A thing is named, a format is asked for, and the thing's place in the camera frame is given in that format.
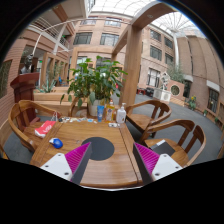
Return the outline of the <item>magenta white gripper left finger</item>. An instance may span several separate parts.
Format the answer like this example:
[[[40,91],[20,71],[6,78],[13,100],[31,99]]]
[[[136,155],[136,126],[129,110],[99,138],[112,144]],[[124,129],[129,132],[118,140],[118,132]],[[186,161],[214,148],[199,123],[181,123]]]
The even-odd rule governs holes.
[[[79,185],[91,153],[92,144],[88,142],[66,154],[57,153],[41,169]]]

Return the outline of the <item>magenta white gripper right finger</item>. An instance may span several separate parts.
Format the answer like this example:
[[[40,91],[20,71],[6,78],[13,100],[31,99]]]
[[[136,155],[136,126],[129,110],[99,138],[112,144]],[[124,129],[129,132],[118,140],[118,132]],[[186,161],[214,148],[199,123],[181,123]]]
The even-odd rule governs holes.
[[[159,155],[138,143],[133,144],[133,154],[144,184],[149,184],[182,169],[168,154]]]

